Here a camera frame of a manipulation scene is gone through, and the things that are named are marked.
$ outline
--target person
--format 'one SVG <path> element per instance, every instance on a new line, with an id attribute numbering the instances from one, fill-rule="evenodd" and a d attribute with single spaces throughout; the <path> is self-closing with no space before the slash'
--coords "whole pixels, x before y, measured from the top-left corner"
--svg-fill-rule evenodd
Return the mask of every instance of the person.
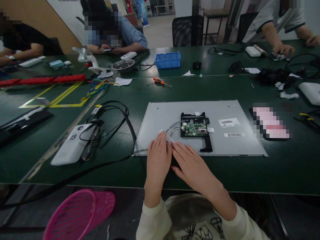
<path id="1" fill-rule="evenodd" d="M 176 175 L 200 194 L 172 196 L 164 202 L 161 191 L 172 155 Z M 267 235 L 229 196 L 204 160 L 188 145 L 166 145 L 166 132 L 151 141 L 147 157 L 145 197 L 136 239 L 246 239 Z"/>
<path id="2" fill-rule="evenodd" d="M 113 54 L 126 54 L 148 49 L 146 37 L 121 13 L 112 12 L 103 0 L 81 0 L 81 5 L 90 52 L 104 54 L 104 50 L 110 49 Z"/>
<path id="3" fill-rule="evenodd" d="M 280 53 L 293 56 L 295 49 L 283 44 L 278 32 L 284 28 L 285 33 L 296 32 L 298 38 L 306 41 L 307 47 L 320 45 L 320 36 L 314 36 L 306 27 L 304 9 L 289 8 L 290 0 L 270 0 L 259 12 L 250 25 L 244 43 L 259 42 L 265 39 L 273 48 L 275 56 Z"/>
<path id="4" fill-rule="evenodd" d="M 63 52 L 37 29 L 7 18 L 0 12 L 0 36 L 4 49 L 0 52 L 0 66 L 40 56 L 63 55 Z"/>

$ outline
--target blue plastic basket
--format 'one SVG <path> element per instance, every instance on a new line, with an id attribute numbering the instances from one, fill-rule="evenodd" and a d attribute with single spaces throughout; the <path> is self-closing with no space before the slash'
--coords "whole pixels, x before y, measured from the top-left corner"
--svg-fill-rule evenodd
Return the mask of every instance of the blue plastic basket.
<path id="1" fill-rule="evenodd" d="M 157 54 L 154 62 L 158 69 L 180 67 L 181 54 L 179 52 Z"/>

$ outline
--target floor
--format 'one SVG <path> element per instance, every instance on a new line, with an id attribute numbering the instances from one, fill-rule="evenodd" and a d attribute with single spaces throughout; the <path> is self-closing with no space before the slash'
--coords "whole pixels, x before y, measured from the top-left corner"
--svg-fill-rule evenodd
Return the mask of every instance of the floor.
<path id="1" fill-rule="evenodd" d="M 164 15 L 158 17 L 149 17 L 149 26 L 143 28 L 144 35 L 148 41 L 149 48 L 164 48 L 173 47 L 172 41 L 172 21 L 175 19 L 175 15 Z M 221 23 L 220 34 L 218 40 L 214 36 L 214 40 L 217 43 L 222 43 L 224 38 L 224 31 L 226 27 L 227 19 L 224 18 Z M 217 32 L 219 28 L 220 19 L 210 19 L 208 33 Z M 204 29 L 203 33 L 206 31 L 207 18 L 204 18 Z"/>
<path id="2" fill-rule="evenodd" d="M 9 199 L 8 203 L 15 203 L 25 193 L 28 185 L 20 185 Z M 29 196 L 47 188 L 37 185 Z M 72 191 L 80 187 L 64 187 L 48 197 L 23 205 L 13 218 L 12 227 L 45 227 L 55 209 Z M 116 205 L 111 216 L 92 230 L 84 240 L 116 240 L 135 239 L 139 225 L 141 208 L 144 198 L 143 189 L 126 188 L 91 188 L 93 191 L 111 191 L 116 196 Z M 239 194 L 231 193 L 231 197 L 248 211 L 257 224 L 271 237 L 283 239 L 281 227 L 267 194 Z M 320 197 L 296 197 L 293 195 L 274 195 L 277 210 L 288 232 L 288 239 L 318 239 L 320 235 Z M 1 223 L 10 210 L 1 212 Z M 37 240 L 42 239 L 39 233 L 10 233 L 1 234 L 1 240 Z"/>

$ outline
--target pink plastic basket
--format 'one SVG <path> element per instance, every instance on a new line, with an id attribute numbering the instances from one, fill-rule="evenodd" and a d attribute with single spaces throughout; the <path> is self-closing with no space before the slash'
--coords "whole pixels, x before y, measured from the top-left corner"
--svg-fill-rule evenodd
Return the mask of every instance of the pink plastic basket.
<path id="1" fill-rule="evenodd" d="M 42 239 L 80 240 L 110 216 L 115 203 L 112 192 L 77 191 L 54 212 Z"/>

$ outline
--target dark green table surface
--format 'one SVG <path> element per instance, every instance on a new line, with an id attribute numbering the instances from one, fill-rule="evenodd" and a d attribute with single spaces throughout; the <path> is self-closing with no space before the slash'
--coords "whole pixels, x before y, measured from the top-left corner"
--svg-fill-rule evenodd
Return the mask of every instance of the dark green table surface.
<path id="1" fill-rule="evenodd" d="M 319 53 L 317 49 L 303 47 L 299 40 L 288 41 L 296 48 L 296 55 L 301 53 Z M 266 50 L 271 48 L 261 43 Z M 136 135 L 149 102 L 169 101 L 216 101 L 237 99 L 253 124 L 249 108 L 253 103 L 270 103 L 277 107 L 284 103 L 295 104 L 296 111 L 308 112 L 315 109 L 305 97 L 300 96 L 295 100 L 286 100 L 279 97 L 279 91 L 273 87 L 262 87 L 254 83 L 250 74 L 235 75 L 230 78 L 228 69 L 235 61 L 241 61 L 245 67 L 283 68 L 286 62 L 272 62 L 269 59 L 251 58 L 247 53 L 240 53 L 234 57 L 220 56 L 217 53 L 208 54 L 212 46 L 190 48 L 161 48 L 150 49 L 150 55 L 143 55 L 143 62 L 153 63 L 157 53 L 179 51 L 181 53 L 181 68 L 157 70 L 155 66 L 144 72 L 133 72 L 123 75 L 124 78 L 133 78 L 129 86 L 111 86 L 108 92 L 96 104 L 108 100 L 123 102 L 129 109 L 129 119 Z M 220 45 L 231 49 L 239 48 L 238 45 Z M 96 56 L 101 66 L 111 65 L 120 59 L 119 56 Z M 78 74 L 83 63 L 77 61 L 77 55 L 63 57 L 48 57 L 47 62 L 61 59 L 70 60 L 74 66 L 67 72 L 57 72 L 40 63 L 31 68 L 19 69 L 11 74 L 10 78 L 29 78 L 43 74 Z M 192 70 L 192 63 L 202 62 L 200 71 Z M 188 70 L 196 74 L 195 77 L 181 77 Z M 88 76 L 92 72 L 83 71 Z M 152 77 L 165 78 L 165 82 L 172 86 L 161 87 L 150 85 Z M 48 86 L 15 87 L 7 92 L 0 92 L 0 124 L 30 110 L 18 108 L 30 98 L 42 92 Z M 69 86 L 56 86 L 46 93 L 52 100 L 57 94 L 65 91 Z M 79 99 L 90 89 L 86 84 L 80 85 L 72 92 L 62 104 L 79 103 Z M 287 93 L 297 92 L 295 87 L 286 90 Z M 44 122 L 31 132 L 19 137 L 14 142 L 0 149 L 0 182 L 21 183 L 29 170 L 38 162 L 49 147 L 62 135 L 70 124 L 85 109 L 50 108 L 54 117 Z M 123 118 L 119 111 L 109 111 L 103 115 L 104 129 L 111 130 Z M 269 157 L 206 157 L 204 158 L 211 171 L 224 184 L 228 191 L 235 192 L 262 192 L 262 193 L 289 193 L 289 194 L 320 194 L 319 188 L 319 135 L 308 129 L 305 125 L 291 120 L 290 132 L 293 138 L 287 141 L 267 141 L 261 139 Z M 30 180 L 23 183 L 54 184 L 75 173 L 85 170 L 100 163 L 119 160 L 130 154 L 132 149 L 132 136 L 129 128 L 124 124 L 114 137 L 102 148 L 98 149 L 96 158 L 83 164 L 65 166 L 51 166 L 48 159 L 39 172 Z M 113 186 L 141 188 L 146 177 L 146 158 L 131 157 L 129 160 L 95 170 L 75 181 L 73 185 L 81 186 Z M 164 188 L 189 189 L 189 187 L 173 171 L 169 171 Z"/>

